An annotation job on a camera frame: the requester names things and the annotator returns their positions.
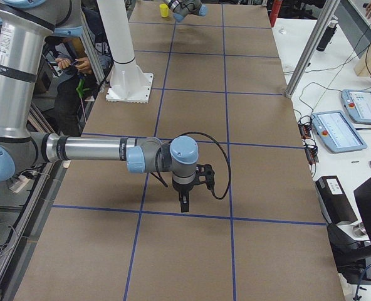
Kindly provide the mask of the yellow plastic cup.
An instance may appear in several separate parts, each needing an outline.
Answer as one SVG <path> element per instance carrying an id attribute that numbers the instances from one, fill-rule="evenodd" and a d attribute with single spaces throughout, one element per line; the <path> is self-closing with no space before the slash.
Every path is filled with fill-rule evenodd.
<path id="1" fill-rule="evenodd" d="M 169 17 L 169 7 L 162 3 L 159 5 L 159 9 L 160 9 L 160 16 L 162 18 L 168 18 Z"/>

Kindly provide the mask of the black orange connector block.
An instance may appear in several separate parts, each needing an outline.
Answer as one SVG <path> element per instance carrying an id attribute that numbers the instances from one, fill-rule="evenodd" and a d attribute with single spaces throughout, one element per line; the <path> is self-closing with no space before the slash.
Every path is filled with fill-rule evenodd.
<path id="1" fill-rule="evenodd" d="M 311 123 L 301 123 L 298 122 L 298 129 L 301 135 L 301 141 L 303 143 L 305 155 L 309 165 L 314 165 L 318 162 L 318 146 L 315 139 L 311 134 Z"/>

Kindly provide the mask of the green clamp tool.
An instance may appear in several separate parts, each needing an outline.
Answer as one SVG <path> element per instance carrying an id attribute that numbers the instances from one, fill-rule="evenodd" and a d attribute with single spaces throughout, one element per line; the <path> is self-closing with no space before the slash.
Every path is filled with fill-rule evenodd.
<path id="1" fill-rule="evenodd" d="M 90 88 L 84 87 L 84 85 L 85 85 L 85 78 L 80 78 L 79 82 L 78 82 L 78 85 L 76 87 L 76 92 L 77 92 L 78 97 L 80 99 L 83 99 L 86 92 L 90 90 Z"/>

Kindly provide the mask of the seated person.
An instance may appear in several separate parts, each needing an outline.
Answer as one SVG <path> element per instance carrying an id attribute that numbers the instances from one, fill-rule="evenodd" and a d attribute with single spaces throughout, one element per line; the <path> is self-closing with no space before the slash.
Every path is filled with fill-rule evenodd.
<path id="1" fill-rule="evenodd" d="M 106 73 L 112 64 L 112 55 L 107 42 L 102 19 L 98 12 L 82 7 L 87 25 L 91 30 L 91 40 L 96 50 L 98 60 Z M 57 86 L 55 99 L 56 122 L 60 131 L 69 136 L 81 135 L 78 111 L 85 99 L 97 97 L 98 84 L 81 39 L 48 36 L 45 42 L 53 49 L 53 56 L 58 68 L 62 71 Z M 84 87 L 90 88 L 83 99 L 78 97 L 76 87 L 79 79 L 85 78 Z"/>

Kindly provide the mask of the black box with label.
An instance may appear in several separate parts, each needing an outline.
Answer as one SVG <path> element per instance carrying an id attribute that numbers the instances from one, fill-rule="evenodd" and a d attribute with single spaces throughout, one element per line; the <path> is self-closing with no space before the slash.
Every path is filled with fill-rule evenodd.
<path id="1" fill-rule="evenodd" d="M 315 184 L 321 210 L 328 223 L 340 226 L 358 221 L 337 176 L 322 176 Z"/>

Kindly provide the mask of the near teach pendant tablet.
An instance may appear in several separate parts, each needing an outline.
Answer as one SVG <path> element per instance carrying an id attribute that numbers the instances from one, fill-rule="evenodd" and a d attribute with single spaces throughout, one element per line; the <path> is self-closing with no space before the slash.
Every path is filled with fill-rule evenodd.
<path id="1" fill-rule="evenodd" d="M 367 144 L 341 110 L 312 113 L 312 126 L 332 153 L 361 151 Z"/>

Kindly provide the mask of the teach pendant tablet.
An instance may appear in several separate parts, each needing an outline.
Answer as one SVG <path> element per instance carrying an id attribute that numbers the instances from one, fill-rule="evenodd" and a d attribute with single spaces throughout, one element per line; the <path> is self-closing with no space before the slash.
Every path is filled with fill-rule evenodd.
<path id="1" fill-rule="evenodd" d="M 367 144 L 341 110 L 312 113 L 312 126 L 332 153 L 361 151 Z"/>
<path id="2" fill-rule="evenodd" d="M 371 125 L 371 91 L 343 90 L 342 101 L 355 123 Z"/>

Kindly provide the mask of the far teach pendant tablet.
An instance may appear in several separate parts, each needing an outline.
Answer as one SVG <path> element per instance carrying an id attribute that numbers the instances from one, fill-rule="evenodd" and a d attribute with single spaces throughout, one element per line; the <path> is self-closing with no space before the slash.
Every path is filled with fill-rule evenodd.
<path id="1" fill-rule="evenodd" d="M 342 101 L 355 123 L 371 125 L 371 91 L 343 90 Z"/>

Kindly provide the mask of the red cylinder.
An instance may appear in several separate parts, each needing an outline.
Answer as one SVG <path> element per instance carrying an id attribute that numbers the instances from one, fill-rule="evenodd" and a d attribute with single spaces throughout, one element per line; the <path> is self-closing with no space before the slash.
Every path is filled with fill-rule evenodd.
<path id="1" fill-rule="evenodd" d="M 282 2 L 282 0 L 273 0 L 272 2 L 271 12 L 269 14 L 269 21 L 272 28 L 274 27 L 278 18 Z"/>

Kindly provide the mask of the white pedestal column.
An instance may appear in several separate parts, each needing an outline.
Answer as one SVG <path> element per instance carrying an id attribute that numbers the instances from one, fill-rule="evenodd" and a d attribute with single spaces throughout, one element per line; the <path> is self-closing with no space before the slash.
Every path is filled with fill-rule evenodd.
<path id="1" fill-rule="evenodd" d="M 101 0 L 97 4 L 113 60 L 106 99 L 147 103 L 154 75 L 144 73 L 136 62 L 125 2 Z"/>

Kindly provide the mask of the aluminium frame post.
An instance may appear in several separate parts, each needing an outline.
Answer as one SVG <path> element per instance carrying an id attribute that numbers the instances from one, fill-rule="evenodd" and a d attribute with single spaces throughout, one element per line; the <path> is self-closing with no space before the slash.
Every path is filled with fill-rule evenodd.
<path id="1" fill-rule="evenodd" d="M 291 98 L 306 70 L 316 47 L 318 46 L 340 0 L 325 1 L 322 12 L 320 13 L 310 37 L 304 47 L 296 68 L 285 90 L 285 97 Z"/>

